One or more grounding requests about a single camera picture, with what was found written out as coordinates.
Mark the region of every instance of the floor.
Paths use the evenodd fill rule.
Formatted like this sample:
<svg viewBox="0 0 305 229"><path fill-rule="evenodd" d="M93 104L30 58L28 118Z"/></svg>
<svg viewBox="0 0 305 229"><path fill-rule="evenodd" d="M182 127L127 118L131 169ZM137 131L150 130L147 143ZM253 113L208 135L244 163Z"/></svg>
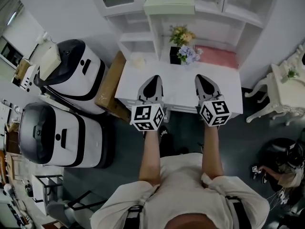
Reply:
<svg viewBox="0 0 305 229"><path fill-rule="evenodd" d="M256 97L244 98L244 114L220 127L220 151L227 176L238 176L264 198L268 198L274 192L268 184L261 183L260 177L252 179L250 167L258 162L258 153L268 141L277 137L296 140L305 123L301 120L286 127L284 122L287 117L271 120L270 116L264 116L247 124L246 117L268 103L268 99L261 104L257 104L257 100ZM94 194L84 203L96 202L110 197L119 185L137 180L144 142L142 134L118 119L114 121L114 125L116 156L113 164L107 169L66 168L64 192L67 199L77 198L91 190ZM185 146L190 152L200 152L197 143L203 143L203 122L199 122L195 114L172 112L170 122L166 126L174 135L176 149ZM271 210L264 228L277 228L279 216L285 212L285 209L280 209L279 206Z"/></svg>

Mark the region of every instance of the black strap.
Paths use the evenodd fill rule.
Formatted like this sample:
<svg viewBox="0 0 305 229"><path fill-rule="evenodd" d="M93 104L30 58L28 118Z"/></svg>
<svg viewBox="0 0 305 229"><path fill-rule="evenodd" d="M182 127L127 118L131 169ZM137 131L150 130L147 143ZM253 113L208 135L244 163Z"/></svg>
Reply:
<svg viewBox="0 0 305 229"><path fill-rule="evenodd" d="M238 202L233 203L234 209L236 211L238 222L239 222L239 228L240 229L252 229L250 220L246 214L246 211L244 209L243 203L238 197L225 197L228 200L238 200Z"/></svg>
<svg viewBox="0 0 305 229"><path fill-rule="evenodd" d="M123 229L139 229L140 228L140 213L142 212L143 206L142 205L135 205L129 208L128 215L125 220L125 225ZM137 213L136 217L129 218L128 216L131 213Z"/></svg>

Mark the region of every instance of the white cloth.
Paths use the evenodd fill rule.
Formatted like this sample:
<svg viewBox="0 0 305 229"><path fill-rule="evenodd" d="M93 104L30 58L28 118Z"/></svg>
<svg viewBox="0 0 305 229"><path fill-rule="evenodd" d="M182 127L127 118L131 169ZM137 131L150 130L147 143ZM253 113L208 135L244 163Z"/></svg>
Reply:
<svg viewBox="0 0 305 229"><path fill-rule="evenodd" d="M110 199L91 218L92 229L122 229L133 205L144 205L140 229L163 229L178 215L205 214L218 229L233 229L233 219L224 196L242 200L252 229L264 225L269 203L238 177L206 174L201 181L202 154L192 153L161 159L161 185L152 187L144 181L118 187Z"/></svg>

